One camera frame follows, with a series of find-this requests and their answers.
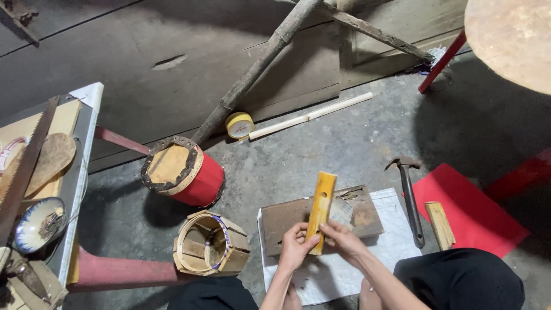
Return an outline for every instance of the yellow tape roll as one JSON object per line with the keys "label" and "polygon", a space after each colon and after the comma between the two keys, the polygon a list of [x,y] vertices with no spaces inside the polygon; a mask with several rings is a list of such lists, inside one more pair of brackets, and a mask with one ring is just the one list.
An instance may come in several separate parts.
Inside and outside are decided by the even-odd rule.
{"label": "yellow tape roll", "polygon": [[226,119],[228,135],[235,139],[245,139],[255,129],[252,118],[245,112],[236,112]]}

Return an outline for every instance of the hammer handle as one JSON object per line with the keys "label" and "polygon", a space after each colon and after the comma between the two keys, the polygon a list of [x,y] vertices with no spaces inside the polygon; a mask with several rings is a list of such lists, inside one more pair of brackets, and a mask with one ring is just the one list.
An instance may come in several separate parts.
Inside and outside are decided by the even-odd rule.
{"label": "hammer handle", "polygon": [[425,237],[419,220],[419,212],[417,212],[417,204],[415,203],[415,195],[413,195],[412,181],[409,178],[409,166],[400,165],[400,175],[402,176],[402,190],[404,191],[404,199],[406,200],[406,210],[408,211],[409,225],[413,233],[415,246],[422,249],[425,246]]}

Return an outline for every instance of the hand saw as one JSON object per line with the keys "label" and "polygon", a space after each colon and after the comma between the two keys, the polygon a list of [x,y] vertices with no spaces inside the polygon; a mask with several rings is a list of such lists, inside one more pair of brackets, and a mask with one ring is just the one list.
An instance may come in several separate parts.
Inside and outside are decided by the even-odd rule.
{"label": "hand saw", "polygon": [[[7,246],[9,235],[11,234],[19,205],[25,194],[25,190],[29,185],[29,181],[33,174],[33,170],[40,154],[40,149],[44,143],[44,139],[48,134],[50,125],[52,124],[53,115],[56,112],[57,104],[60,102],[60,97],[56,96],[46,104],[46,109],[40,116],[40,120],[33,131],[29,145],[25,147],[23,156],[19,162],[17,172],[9,184],[8,191],[2,204],[0,205],[0,268],[3,269],[9,258],[10,249]],[[27,287],[38,297],[47,301],[49,298],[46,289],[38,276],[32,270],[30,265],[24,266],[21,270],[25,273],[16,273],[16,276],[27,285]]]}

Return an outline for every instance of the person's right hand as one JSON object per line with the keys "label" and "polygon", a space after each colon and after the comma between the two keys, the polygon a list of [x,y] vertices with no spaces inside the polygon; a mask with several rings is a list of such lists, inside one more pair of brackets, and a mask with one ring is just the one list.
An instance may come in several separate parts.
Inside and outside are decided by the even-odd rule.
{"label": "person's right hand", "polygon": [[350,265],[360,268],[359,260],[361,254],[368,253],[365,244],[354,235],[345,225],[334,220],[327,220],[327,224],[320,223],[320,230],[334,240],[333,245],[339,255]]}

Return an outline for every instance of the hand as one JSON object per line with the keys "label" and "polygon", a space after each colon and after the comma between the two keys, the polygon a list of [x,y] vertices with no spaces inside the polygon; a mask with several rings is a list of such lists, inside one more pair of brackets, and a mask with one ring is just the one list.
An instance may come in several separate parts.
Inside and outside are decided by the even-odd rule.
{"label": "hand", "polygon": [[283,235],[283,245],[279,266],[294,272],[304,260],[308,252],[320,241],[318,234],[305,242],[308,223],[297,223]]}
{"label": "hand", "polygon": [[354,235],[345,225],[334,220],[327,220],[327,224],[321,223],[320,230],[328,237],[326,243],[336,248],[339,255],[350,265],[360,268],[359,259],[361,254],[368,253],[365,244]]}

